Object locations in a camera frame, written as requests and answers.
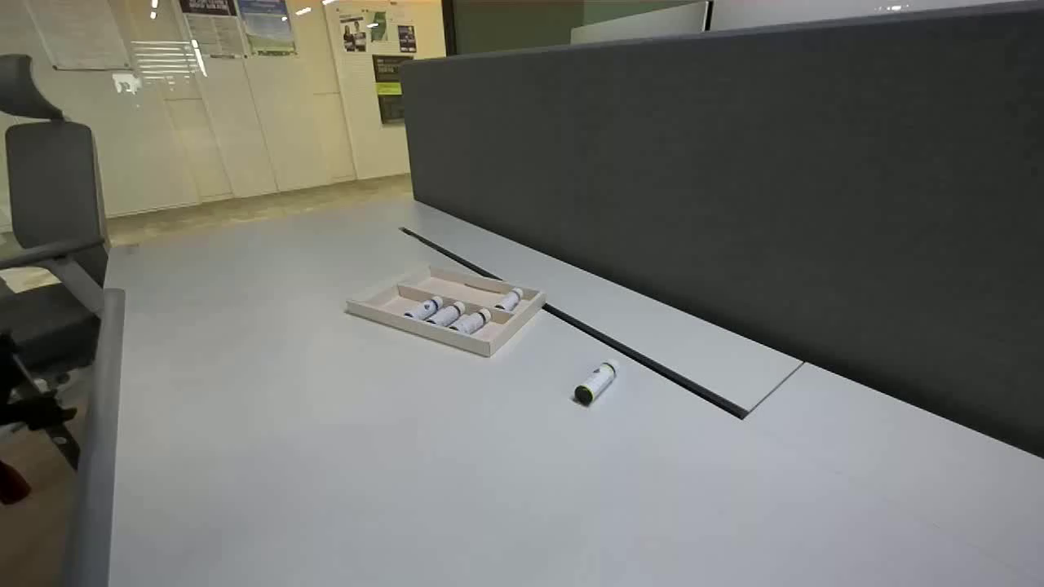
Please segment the grey office chair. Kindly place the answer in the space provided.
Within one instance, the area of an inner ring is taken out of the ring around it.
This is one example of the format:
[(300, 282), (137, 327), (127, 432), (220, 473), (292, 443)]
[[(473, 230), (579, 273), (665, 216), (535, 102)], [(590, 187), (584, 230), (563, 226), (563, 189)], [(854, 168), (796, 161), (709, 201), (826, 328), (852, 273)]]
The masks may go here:
[(64, 118), (36, 86), (32, 58), (0, 55), (0, 112), (15, 249), (2, 267), (44, 267), (51, 283), (0, 296), (0, 423), (41, 432), (78, 468), (70, 408), (58, 387), (99, 350), (106, 277), (101, 171), (87, 124)]

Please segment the wall posters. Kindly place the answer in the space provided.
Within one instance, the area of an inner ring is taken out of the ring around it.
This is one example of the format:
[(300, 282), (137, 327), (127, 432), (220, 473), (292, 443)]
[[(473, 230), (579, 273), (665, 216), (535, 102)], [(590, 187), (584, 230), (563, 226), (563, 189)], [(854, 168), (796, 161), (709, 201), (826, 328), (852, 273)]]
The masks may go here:
[(204, 58), (287, 58), (300, 52), (307, 15), (328, 15), (334, 61), (369, 73), (378, 120), (405, 120), (402, 68), (417, 55), (417, 27), (402, 0), (173, 0), (189, 46)]

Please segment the small white bottle upper compartment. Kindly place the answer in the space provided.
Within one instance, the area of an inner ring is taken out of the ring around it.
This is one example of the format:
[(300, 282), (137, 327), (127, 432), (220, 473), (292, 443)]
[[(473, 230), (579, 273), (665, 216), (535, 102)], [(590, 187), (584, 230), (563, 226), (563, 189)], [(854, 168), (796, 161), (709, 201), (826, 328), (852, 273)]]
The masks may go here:
[(501, 301), (496, 301), (496, 310), (513, 312), (521, 302), (518, 289), (510, 289)]

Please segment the white bottle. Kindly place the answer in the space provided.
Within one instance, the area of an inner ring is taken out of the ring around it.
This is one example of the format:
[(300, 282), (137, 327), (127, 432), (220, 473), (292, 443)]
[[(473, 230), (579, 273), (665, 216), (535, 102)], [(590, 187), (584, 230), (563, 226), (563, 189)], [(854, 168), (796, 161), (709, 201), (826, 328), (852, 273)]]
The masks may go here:
[(425, 319), (425, 318), (429, 318), (434, 310), (441, 310), (441, 296), (419, 301), (419, 302), (417, 302), (415, 310), (406, 310), (405, 318)]
[(465, 312), (465, 318), (460, 318), (455, 324), (452, 324), (452, 328), (455, 334), (476, 334), (476, 328), (483, 328), (486, 324), (490, 324), (490, 310), (478, 310), (478, 312)]
[(436, 310), (426, 324), (446, 327), (446, 324), (452, 324), (460, 312), (463, 312), (463, 302), (451, 302), (451, 306)]
[(584, 381), (576, 381), (573, 402), (579, 408), (590, 408), (614, 381), (616, 381), (616, 362), (599, 362)]

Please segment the beige wooden compartment tray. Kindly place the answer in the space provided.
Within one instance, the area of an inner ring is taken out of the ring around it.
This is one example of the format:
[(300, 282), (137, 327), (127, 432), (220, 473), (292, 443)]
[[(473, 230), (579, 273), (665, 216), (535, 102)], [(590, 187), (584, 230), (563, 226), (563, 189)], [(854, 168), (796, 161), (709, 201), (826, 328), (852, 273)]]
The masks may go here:
[(426, 272), (349, 301), (346, 312), (411, 334), (470, 357), (491, 359), (545, 306), (545, 293), (463, 272)]

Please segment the grey fabric desk divider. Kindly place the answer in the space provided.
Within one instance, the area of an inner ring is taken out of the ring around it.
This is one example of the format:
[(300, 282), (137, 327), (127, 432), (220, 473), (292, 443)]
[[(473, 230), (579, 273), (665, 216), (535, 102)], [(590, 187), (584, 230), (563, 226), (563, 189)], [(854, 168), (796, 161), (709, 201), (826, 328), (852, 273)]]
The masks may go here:
[(419, 201), (1044, 452), (1044, 2), (415, 61)]

